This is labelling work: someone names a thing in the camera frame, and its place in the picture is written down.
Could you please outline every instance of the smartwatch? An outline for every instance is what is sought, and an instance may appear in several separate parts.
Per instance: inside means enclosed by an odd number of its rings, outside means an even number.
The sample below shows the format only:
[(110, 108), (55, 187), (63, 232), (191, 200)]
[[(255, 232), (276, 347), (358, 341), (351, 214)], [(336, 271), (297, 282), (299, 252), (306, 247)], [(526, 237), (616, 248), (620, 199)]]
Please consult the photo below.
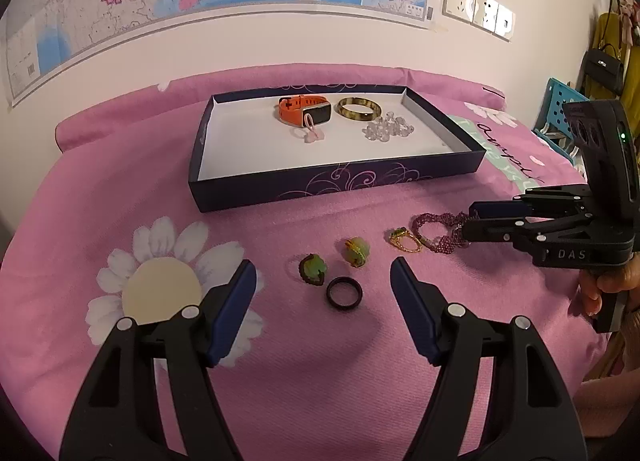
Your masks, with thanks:
[(316, 126), (330, 120), (331, 103), (323, 96), (287, 96), (278, 101), (278, 112), (280, 120), (297, 127), (305, 127), (305, 115), (309, 114)]

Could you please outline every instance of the black ring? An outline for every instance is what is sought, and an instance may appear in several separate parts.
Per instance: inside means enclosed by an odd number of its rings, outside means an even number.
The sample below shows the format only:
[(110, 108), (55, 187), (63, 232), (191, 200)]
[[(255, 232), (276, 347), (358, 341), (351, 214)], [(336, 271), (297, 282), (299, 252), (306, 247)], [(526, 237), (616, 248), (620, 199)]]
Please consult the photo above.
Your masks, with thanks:
[[(350, 286), (352, 286), (356, 290), (356, 292), (358, 294), (358, 299), (356, 300), (356, 302), (353, 302), (353, 303), (348, 304), (348, 305), (343, 305), (343, 304), (337, 303), (331, 297), (331, 289), (336, 284), (349, 284)], [(329, 304), (331, 304), (335, 309), (339, 309), (340, 311), (350, 311), (350, 310), (356, 308), (360, 304), (360, 302), (362, 301), (362, 287), (361, 287), (360, 284), (358, 284), (358, 281), (356, 281), (355, 279), (351, 279), (350, 277), (336, 277), (326, 287), (326, 300), (328, 300)]]

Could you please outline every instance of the electrical socket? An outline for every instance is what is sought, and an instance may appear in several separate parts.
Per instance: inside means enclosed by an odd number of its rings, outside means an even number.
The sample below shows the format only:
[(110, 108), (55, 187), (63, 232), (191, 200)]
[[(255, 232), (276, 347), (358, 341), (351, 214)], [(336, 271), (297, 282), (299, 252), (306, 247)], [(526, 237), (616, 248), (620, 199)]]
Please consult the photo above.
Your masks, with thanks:
[(474, 24), (489, 32), (495, 31), (496, 17), (498, 15), (498, 1), (475, 0)]
[(503, 4), (498, 6), (494, 33), (504, 40), (511, 40), (513, 37), (513, 27), (516, 21), (516, 14)]
[(442, 13), (446, 16), (471, 22), (474, 18), (475, 0), (444, 0)]

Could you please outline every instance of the black handbag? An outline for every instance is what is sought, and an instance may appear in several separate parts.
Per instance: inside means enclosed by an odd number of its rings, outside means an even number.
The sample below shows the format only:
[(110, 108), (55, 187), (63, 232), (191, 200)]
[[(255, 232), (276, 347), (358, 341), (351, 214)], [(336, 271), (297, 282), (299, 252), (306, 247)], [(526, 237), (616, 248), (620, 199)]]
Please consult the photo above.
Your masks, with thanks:
[[(624, 65), (620, 60), (622, 54), (622, 19), (620, 19), (620, 44), (618, 50), (616, 50), (612, 44), (607, 43), (603, 45), (604, 38), (607, 35), (607, 28), (609, 27), (612, 7), (613, 0), (609, 0), (609, 15), (607, 16), (604, 31), (602, 32), (602, 38), (597, 48), (592, 48), (587, 52), (584, 74), (612, 93), (620, 96), (625, 86), (623, 80)], [(616, 56), (611, 56), (604, 51), (607, 46), (611, 47)]]

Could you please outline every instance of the blue gripper pad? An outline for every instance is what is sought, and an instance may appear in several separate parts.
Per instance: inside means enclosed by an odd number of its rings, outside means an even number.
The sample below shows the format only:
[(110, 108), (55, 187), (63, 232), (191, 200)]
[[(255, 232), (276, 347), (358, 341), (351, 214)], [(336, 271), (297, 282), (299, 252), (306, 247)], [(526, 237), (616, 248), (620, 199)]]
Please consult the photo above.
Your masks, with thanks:
[(256, 281), (255, 266), (250, 261), (244, 260), (225, 286), (229, 287), (228, 295), (211, 324), (211, 345), (207, 351), (210, 365), (218, 365), (218, 362), (231, 351), (244, 315), (254, 298)]
[[(440, 315), (446, 307), (446, 300), (436, 286), (418, 281), (403, 257), (398, 257), (391, 263), (390, 277), (391, 289), (396, 296), (396, 302), (400, 307), (404, 322), (409, 328), (418, 354), (427, 358), (431, 365), (440, 365), (442, 352), (438, 348), (436, 340), (440, 331)], [(433, 290), (432, 295), (435, 295), (434, 301), (437, 307), (431, 308), (431, 311), (438, 311), (435, 315), (438, 324), (418, 293), (418, 287)]]

